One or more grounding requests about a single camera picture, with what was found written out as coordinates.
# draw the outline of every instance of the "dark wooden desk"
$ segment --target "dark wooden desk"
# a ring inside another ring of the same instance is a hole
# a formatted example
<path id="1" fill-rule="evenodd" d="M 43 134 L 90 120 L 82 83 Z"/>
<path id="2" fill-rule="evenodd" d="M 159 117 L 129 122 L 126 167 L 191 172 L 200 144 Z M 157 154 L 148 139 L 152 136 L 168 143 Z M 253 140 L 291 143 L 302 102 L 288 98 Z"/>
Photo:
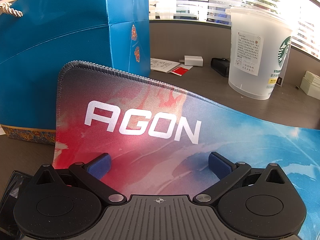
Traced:
<path id="1" fill-rule="evenodd" d="M 270 99 L 247 98 L 228 85 L 228 79 L 209 66 L 193 67 L 183 76 L 152 71 L 150 78 L 166 82 L 243 113 L 290 126 L 320 129 L 320 100 L 307 96 L 295 86 L 276 86 Z M 53 160 L 54 146 L 24 142 L 0 135 L 0 195 L 13 172 L 34 174 L 43 163 Z"/>

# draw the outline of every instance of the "red and gold emblem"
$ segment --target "red and gold emblem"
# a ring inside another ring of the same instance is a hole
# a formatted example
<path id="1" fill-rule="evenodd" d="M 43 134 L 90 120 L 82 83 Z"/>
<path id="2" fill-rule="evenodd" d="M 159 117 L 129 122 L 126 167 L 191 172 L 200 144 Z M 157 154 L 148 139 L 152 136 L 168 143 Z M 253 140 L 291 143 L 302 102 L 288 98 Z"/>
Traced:
<path id="1" fill-rule="evenodd" d="M 137 35 L 137 30 L 136 30 L 136 27 L 134 25 L 132 25 L 132 34 L 131 34 L 131 39 L 133 41 L 136 41 L 138 38 L 138 35 Z"/>
<path id="2" fill-rule="evenodd" d="M 136 56 L 136 62 L 140 61 L 140 49 L 139 47 L 136 47 L 136 49 L 134 50 L 134 54 Z"/>

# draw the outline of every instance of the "rope handle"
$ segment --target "rope handle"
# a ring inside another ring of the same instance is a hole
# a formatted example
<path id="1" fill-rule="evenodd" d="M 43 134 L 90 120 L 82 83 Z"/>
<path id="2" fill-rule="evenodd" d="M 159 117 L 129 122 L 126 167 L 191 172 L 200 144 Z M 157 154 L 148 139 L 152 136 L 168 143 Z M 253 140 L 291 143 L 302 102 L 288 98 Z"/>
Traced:
<path id="1" fill-rule="evenodd" d="M 9 2 L 0 3 L 0 11 L 6 14 L 13 15 L 15 17 L 22 17 L 23 13 L 21 11 L 10 8 L 11 5 L 12 3 L 9 3 Z"/>

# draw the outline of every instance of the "starbucks cup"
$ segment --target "starbucks cup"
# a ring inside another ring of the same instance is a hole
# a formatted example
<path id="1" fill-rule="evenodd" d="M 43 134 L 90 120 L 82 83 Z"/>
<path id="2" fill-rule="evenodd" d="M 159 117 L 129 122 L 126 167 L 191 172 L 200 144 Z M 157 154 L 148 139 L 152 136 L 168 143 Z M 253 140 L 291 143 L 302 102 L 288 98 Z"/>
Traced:
<path id="1" fill-rule="evenodd" d="M 255 99 L 268 99 L 288 54 L 292 26 L 259 8 L 231 7 L 229 85 Z"/>

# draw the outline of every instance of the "gray ribbed plate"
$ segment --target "gray ribbed plate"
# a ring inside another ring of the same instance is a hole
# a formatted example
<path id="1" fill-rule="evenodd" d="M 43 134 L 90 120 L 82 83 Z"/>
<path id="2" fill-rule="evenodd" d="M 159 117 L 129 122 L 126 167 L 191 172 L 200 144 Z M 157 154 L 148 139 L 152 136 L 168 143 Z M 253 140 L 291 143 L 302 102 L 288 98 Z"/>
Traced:
<path id="1" fill-rule="evenodd" d="M 70 240 L 247 240 L 228 229 L 211 207 L 187 196 L 132 196 L 121 206 L 107 208 L 101 220 Z M 298 240 L 290 236 L 287 240 Z"/>

